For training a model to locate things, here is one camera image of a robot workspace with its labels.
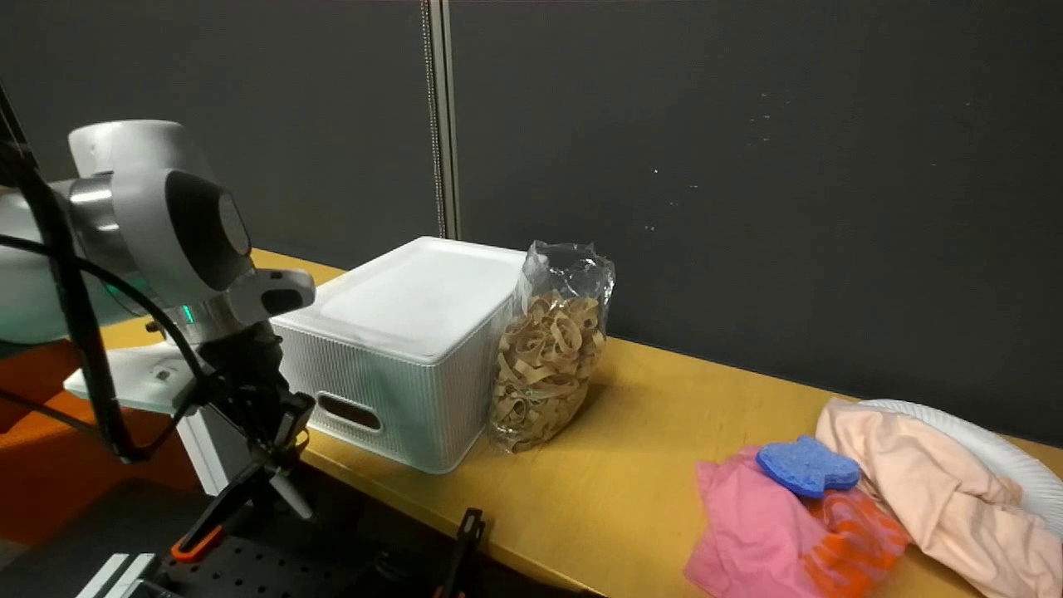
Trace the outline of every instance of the gray wall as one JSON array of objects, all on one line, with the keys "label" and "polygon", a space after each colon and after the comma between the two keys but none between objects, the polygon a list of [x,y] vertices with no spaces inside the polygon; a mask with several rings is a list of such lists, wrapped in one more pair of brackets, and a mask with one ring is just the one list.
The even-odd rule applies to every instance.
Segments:
[{"label": "gray wall", "polygon": [[0,75],[52,176],[67,134],[190,127],[258,245],[357,265],[437,231],[418,4],[3,0]]},{"label": "gray wall", "polygon": [[460,4],[454,70],[467,231],[599,243],[618,336],[1063,441],[1063,4]]},{"label": "gray wall", "polygon": [[[418,4],[35,4],[0,75],[51,171],[194,127],[263,245],[437,230]],[[1063,441],[1063,4],[453,0],[469,238],[587,238],[613,331]]]}]

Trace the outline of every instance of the styrofoam box lid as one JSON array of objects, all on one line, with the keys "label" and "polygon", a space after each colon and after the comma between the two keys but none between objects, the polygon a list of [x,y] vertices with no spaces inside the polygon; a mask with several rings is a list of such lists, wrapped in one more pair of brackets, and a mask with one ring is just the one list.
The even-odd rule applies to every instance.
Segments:
[{"label": "styrofoam box lid", "polygon": [[413,238],[325,285],[277,322],[317,340],[413,361],[440,361],[516,290],[526,251],[454,238]]}]

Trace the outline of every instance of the pink towel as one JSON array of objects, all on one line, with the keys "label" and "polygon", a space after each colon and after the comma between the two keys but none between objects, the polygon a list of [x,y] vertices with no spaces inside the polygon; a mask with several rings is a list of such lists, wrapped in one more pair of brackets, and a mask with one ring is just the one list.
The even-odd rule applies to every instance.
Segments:
[{"label": "pink towel", "polygon": [[688,577],[714,598],[855,598],[905,554],[905,527],[864,491],[826,491],[815,511],[771,481],[753,447],[699,467],[712,517]]},{"label": "pink towel", "polygon": [[910,538],[985,596],[1063,596],[1063,542],[949,435],[834,399],[817,439],[859,460]]}]

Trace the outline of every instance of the black cable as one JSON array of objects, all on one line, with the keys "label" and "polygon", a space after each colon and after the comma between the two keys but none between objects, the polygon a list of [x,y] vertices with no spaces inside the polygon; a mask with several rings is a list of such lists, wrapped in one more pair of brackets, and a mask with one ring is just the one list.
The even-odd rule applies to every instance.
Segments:
[{"label": "black cable", "polygon": [[[51,257],[51,245],[31,243],[31,238],[16,238],[16,235],[0,235],[0,245],[15,245],[15,250],[24,250],[24,251]],[[180,328],[151,296],[142,296],[142,293],[140,293],[137,285],[130,285],[124,277],[116,277],[116,274],[111,274],[111,269],[105,269],[105,265],[96,265],[96,261],[91,261],[91,259],[74,259],[74,261],[78,261],[79,274],[91,274],[91,277],[111,282],[113,290],[121,290],[124,296],[130,296],[142,312],[151,312],[151,316],[168,328],[168,336],[173,340],[173,344],[180,349],[180,356],[185,360],[195,385],[200,385],[200,389],[209,385],[209,379],[206,379],[206,371],[204,371],[204,365],[200,365],[190,340],[183,336],[183,328]],[[178,404],[171,425],[168,425],[168,430],[160,433],[160,439],[152,439],[142,453],[151,454],[152,447],[160,447],[160,445],[171,439],[171,433],[178,430],[178,423],[180,423],[194,404],[195,404],[195,392],[190,392],[190,395]]]},{"label": "black cable", "polygon": [[51,404],[24,399],[24,395],[10,395],[3,389],[0,389],[0,401],[24,404],[31,413],[40,413],[47,419],[56,419],[56,423],[71,425],[71,430],[83,433],[83,435],[101,435],[96,425],[87,425],[87,423],[74,419],[71,413],[51,409]]},{"label": "black cable", "polygon": [[3,88],[0,88],[0,134],[3,134],[0,138],[8,138],[19,152],[19,158],[37,171],[37,155],[31,152],[31,144],[19,131],[19,120],[15,117],[15,109],[8,103]]},{"label": "black cable", "polygon": [[91,389],[96,425],[106,439],[106,447],[121,461],[145,460],[145,453],[140,445],[132,445],[130,430],[124,423],[113,374],[106,365],[101,318],[93,312],[91,290],[78,269],[74,231],[71,231],[71,223],[67,223],[67,213],[62,213],[56,193],[40,179],[40,172],[31,163],[24,163],[19,155],[10,158],[10,152],[3,155],[3,184],[15,184],[24,193],[26,205],[35,213],[37,231],[40,231],[43,245],[51,245],[47,265],[51,265],[51,277],[56,285],[67,336],[71,336],[71,342],[79,356],[79,365],[83,365],[83,379]]}]

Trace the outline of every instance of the white styrofoam box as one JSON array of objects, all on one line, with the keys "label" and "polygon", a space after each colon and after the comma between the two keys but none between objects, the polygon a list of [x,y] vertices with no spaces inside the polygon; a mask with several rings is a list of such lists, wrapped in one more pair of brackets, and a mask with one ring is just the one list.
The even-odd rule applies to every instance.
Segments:
[{"label": "white styrofoam box", "polygon": [[505,307],[526,251],[413,238],[274,318],[309,430],[418,471],[453,471],[484,425]]}]

